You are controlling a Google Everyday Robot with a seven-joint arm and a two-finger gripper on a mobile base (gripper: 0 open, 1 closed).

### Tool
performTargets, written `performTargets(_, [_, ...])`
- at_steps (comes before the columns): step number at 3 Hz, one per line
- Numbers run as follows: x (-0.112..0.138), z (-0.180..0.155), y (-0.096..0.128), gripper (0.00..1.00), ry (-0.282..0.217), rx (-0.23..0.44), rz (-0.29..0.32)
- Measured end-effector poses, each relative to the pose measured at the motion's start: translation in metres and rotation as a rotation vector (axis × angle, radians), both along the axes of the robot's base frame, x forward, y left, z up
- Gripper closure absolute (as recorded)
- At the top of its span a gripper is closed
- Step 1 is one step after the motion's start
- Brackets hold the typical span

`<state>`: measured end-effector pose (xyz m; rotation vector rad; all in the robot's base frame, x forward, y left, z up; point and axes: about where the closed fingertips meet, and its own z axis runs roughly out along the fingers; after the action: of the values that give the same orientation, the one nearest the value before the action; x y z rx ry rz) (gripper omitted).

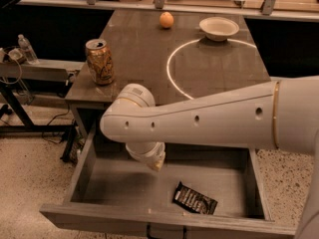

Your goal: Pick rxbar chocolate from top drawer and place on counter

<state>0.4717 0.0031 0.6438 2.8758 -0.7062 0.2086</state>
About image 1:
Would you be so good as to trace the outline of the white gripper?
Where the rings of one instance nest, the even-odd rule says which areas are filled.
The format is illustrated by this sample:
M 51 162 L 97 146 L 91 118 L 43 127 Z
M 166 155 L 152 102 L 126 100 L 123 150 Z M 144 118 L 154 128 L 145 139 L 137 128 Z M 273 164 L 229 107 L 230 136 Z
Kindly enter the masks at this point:
M 161 170 L 165 159 L 163 142 L 129 142 L 126 149 L 136 161 L 147 165 L 153 171 Z

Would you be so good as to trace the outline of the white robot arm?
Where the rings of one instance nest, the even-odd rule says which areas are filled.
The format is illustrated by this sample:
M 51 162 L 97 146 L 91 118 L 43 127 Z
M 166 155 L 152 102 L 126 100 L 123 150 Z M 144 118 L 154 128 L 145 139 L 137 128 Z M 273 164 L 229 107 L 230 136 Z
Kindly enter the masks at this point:
M 135 160 L 158 171 L 164 145 L 185 143 L 319 153 L 319 78 L 279 79 L 157 106 L 129 84 L 104 112 L 100 130 Z

